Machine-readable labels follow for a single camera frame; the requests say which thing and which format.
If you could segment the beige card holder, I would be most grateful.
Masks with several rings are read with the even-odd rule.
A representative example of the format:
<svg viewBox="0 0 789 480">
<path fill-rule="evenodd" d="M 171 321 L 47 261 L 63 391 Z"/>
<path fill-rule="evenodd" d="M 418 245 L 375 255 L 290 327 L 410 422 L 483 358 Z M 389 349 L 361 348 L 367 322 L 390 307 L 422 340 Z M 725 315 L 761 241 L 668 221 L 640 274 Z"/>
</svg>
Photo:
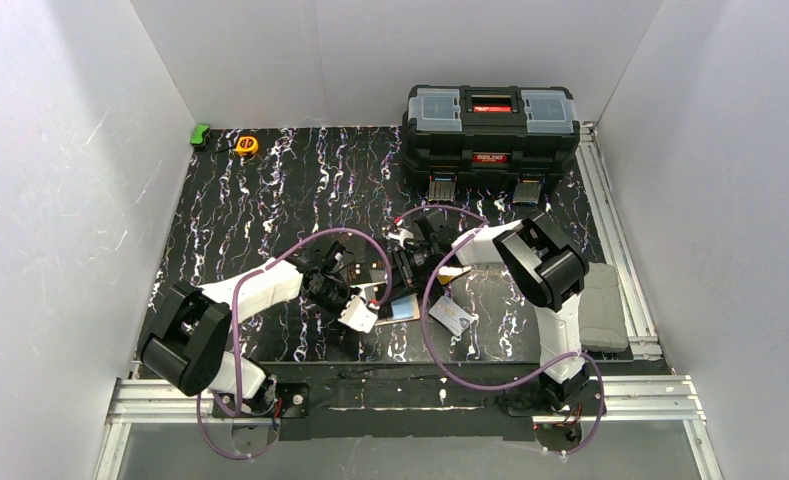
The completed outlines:
<svg viewBox="0 0 789 480">
<path fill-rule="evenodd" d="M 368 309 L 375 319 L 376 326 L 411 322 L 420 319 L 420 305 L 416 293 L 389 300 L 381 306 L 370 302 Z"/>
</svg>

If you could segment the white card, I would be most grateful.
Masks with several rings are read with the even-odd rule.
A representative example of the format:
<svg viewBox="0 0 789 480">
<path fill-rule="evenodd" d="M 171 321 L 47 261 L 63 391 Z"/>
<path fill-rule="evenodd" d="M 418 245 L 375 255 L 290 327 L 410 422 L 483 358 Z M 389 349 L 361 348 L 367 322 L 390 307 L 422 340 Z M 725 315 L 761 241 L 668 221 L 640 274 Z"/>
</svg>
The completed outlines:
<svg viewBox="0 0 789 480">
<path fill-rule="evenodd" d="M 472 314 L 460 307 L 449 296 L 442 296 L 435 301 L 429 308 L 429 315 L 454 337 L 461 337 L 475 321 Z"/>
</svg>

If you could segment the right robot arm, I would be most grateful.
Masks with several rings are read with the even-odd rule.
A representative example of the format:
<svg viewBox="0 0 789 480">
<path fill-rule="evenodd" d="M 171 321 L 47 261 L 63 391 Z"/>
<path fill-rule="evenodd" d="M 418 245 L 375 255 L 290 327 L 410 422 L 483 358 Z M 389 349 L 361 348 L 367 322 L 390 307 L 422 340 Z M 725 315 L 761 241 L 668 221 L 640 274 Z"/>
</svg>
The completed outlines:
<svg viewBox="0 0 789 480">
<path fill-rule="evenodd" d="M 536 380 L 552 400 L 563 403 L 586 386 L 591 359 L 580 340 L 579 305 L 590 271 L 578 247 L 546 213 L 503 225 L 489 226 L 478 216 L 478 226 L 459 232 L 433 221 L 439 204 L 412 208 L 396 218 L 401 225 L 415 215 L 422 239 L 404 244 L 391 253 L 391 292 L 394 297 L 418 293 L 421 333 L 429 355 L 451 380 L 466 388 L 499 392 Z M 518 291 L 536 309 L 540 339 L 539 367 L 526 376 L 499 385 L 482 385 L 453 373 L 441 360 L 429 339 L 428 301 L 441 269 L 455 261 L 460 267 L 479 264 L 505 265 Z"/>
</svg>

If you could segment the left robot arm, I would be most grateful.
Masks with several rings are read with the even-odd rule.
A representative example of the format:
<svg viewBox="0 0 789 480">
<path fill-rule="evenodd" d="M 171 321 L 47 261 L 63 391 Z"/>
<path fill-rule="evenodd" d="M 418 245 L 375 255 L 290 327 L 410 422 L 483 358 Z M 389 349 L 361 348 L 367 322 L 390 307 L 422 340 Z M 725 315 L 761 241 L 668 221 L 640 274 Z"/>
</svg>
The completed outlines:
<svg viewBox="0 0 789 480">
<path fill-rule="evenodd" d="M 138 360 L 186 396 L 205 390 L 255 398 L 269 378 L 256 363 L 228 351 L 241 321 L 302 298 L 337 315 L 351 327 L 374 323 L 360 289 L 336 267 L 346 249 L 297 249 L 228 280 L 193 286 L 180 281 L 147 321 L 136 349 Z"/>
</svg>

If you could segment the orange card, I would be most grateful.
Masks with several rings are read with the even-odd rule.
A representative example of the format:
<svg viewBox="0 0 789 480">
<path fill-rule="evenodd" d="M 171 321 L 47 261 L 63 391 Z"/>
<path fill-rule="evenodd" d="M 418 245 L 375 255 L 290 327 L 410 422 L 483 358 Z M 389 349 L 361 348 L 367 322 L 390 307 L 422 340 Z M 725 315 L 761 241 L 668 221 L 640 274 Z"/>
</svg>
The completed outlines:
<svg viewBox="0 0 789 480">
<path fill-rule="evenodd" d="M 444 266 L 439 269 L 436 278 L 441 285 L 447 285 L 453 282 L 454 280 L 456 280 L 457 278 L 469 273 L 471 270 L 472 268 L 470 266 L 465 266 L 465 267 Z"/>
</svg>

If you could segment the silver toolbox latch left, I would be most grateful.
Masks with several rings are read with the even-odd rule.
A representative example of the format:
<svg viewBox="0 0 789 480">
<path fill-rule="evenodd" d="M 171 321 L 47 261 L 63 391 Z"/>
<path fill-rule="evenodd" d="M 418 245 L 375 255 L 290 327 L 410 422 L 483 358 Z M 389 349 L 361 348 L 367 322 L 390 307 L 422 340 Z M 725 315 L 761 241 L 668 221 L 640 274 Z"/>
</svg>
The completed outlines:
<svg viewBox="0 0 789 480">
<path fill-rule="evenodd" d="M 438 173 L 429 176 L 427 200 L 430 202 L 453 202 L 456 196 L 456 175 Z"/>
</svg>

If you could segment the silver toolbox latch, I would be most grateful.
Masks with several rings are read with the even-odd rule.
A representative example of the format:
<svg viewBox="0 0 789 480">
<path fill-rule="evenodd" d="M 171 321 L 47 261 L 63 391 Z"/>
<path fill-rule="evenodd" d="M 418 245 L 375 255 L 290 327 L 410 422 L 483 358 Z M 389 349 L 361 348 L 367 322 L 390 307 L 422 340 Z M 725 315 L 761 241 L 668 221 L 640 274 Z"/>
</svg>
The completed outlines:
<svg viewBox="0 0 789 480">
<path fill-rule="evenodd" d="M 456 196 L 456 175 L 438 173 L 429 176 L 427 200 L 430 202 L 453 202 Z"/>
<path fill-rule="evenodd" d="M 540 202 L 544 180 L 540 178 L 523 178 L 516 184 L 512 202 L 514 204 L 536 205 Z"/>
</svg>

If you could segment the silver toolbox latch right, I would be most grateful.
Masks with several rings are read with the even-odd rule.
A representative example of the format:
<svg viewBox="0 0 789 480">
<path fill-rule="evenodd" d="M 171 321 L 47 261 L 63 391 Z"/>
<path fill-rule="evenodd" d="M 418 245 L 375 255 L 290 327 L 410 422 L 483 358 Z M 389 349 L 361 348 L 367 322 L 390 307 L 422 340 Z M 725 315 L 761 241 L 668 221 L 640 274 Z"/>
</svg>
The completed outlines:
<svg viewBox="0 0 789 480">
<path fill-rule="evenodd" d="M 540 178 L 523 178 L 516 184 L 512 202 L 514 204 L 536 205 L 540 202 L 544 180 Z"/>
</svg>

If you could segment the black plastic toolbox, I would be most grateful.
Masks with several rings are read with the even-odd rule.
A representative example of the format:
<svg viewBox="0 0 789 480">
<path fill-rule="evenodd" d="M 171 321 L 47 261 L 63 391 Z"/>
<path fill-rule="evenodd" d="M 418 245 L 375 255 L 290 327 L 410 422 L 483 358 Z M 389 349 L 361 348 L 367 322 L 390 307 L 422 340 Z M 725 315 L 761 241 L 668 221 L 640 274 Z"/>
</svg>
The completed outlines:
<svg viewBox="0 0 789 480">
<path fill-rule="evenodd" d="M 513 195 L 523 178 L 544 180 L 551 199 L 572 169 L 581 139 L 565 87 L 416 85 L 400 129 L 406 181 L 427 193 L 429 176 L 456 175 L 465 188 Z"/>
</svg>

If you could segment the green plastic object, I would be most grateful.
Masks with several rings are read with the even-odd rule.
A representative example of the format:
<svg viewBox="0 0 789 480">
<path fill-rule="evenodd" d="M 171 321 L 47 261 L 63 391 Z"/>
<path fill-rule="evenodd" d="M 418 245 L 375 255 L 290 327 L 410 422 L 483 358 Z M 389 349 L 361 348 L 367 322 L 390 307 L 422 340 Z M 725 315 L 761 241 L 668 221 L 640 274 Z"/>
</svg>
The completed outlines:
<svg viewBox="0 0 789 480">
<path fill-rule="evenodd" d="M 204 149 L 207 146 L 210 133 L 211 126 L 209 124 L 197 124 L 189 137 L 189 144 L 194 150 Z"/>
</svg>

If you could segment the grey pad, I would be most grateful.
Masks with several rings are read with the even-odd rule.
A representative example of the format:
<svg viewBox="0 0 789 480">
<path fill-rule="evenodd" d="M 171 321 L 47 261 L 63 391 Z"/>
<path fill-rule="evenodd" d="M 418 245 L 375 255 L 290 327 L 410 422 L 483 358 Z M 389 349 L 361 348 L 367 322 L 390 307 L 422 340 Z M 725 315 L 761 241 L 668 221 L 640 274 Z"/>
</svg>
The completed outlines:
<svg viewBox="0 0 789 480">
<path fill-rule="evenodd" d="M 590 263 L 579 305 L 580 341 L 587 351 L 618 353 L 629 347 L 617 270 Z"/>
</svg>

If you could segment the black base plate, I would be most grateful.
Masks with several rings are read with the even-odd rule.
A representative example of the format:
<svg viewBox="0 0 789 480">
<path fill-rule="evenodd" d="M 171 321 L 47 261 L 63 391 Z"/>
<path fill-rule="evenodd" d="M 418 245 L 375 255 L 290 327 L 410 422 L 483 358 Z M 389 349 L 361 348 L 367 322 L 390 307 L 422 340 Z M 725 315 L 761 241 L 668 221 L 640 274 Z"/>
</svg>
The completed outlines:
<svg viewBox="0 0 789 480">
<path fill-rule="evenodd" d="M 530 441 L 539 423 L 570 422 L 573 427 L 616 413 L 619 379 L 612 364 L 567 399 L 559 399 L 533 380 L 499 392 L 462 386 L 427 363 L 279 364 L 267 362 L 282 405 L 277 420 L 283 441 L 350 437 L 499 437 Z"/>
</svg>

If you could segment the aluminium frame rail front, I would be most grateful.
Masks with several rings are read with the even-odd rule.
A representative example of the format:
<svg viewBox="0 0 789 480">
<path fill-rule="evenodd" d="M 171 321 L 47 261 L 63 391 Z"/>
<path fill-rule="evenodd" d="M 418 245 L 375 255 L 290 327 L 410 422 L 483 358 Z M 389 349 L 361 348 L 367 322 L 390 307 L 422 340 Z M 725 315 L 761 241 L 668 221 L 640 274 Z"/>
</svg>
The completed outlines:
<svg viewBox="0 0 789 480">
<path fill-rule="evenodd" d="M 606 421 L 678 421 L 683 424 L 702 479 L 723 477 L 706 431 L 706 415 L 688 375 L 624 375 L 603 379 Z M 94 477 L 115 478 L 133 424 L 193 424 L 195 399 L 163 380 L 119 380 L 106 417 Z"/>
</svg>

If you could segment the aluminium frame rail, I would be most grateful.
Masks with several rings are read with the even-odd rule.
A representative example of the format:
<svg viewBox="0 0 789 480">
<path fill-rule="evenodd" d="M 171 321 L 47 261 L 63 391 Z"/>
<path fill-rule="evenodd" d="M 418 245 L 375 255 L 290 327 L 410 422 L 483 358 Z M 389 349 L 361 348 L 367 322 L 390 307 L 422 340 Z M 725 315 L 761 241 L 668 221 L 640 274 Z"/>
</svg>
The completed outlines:
<svg viewBox="0 0 789 480">
<path fill-rule="evenodd" d="M 706 415 L 688 375 L 624 375 L 603 379 L 606 421 L 678 421 L 683 424 L 702 479 L 723 477 L 706 431 Z M 115 478 L 133 424 L 193 424 L 195 399 L 163 380 L 119 380 L 106 417 L 94 477 Z"/>
<path fill-rule="evenodd" d="M 630 350 L 636 361 L 661 360 L 663 350 L 648 302 L 636 276 L 597 142 L 596 125 L 592 122 L 586 122 L 581 127 L 576 158 L 605 261 L 617 273 Z"/>
</svg>

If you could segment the aluminium frame rail right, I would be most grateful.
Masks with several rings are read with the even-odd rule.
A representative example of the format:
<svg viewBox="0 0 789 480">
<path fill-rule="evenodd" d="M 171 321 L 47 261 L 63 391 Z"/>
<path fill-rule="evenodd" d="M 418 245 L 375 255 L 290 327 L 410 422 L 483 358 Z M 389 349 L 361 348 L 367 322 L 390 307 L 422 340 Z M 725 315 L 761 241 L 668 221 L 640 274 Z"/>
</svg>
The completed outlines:
<svg viewBox="0 0 789 480">
<path fill-rule="evenodd" d="M 636 276 L 597 142 L 596 125 L 592 122 L 586 122 L 581 127 L 576 158 L 605 261 L 617 273 L 630 350 L 636 361 L 661 360 L 663 350 L 648 302 Z"/>
</svg>

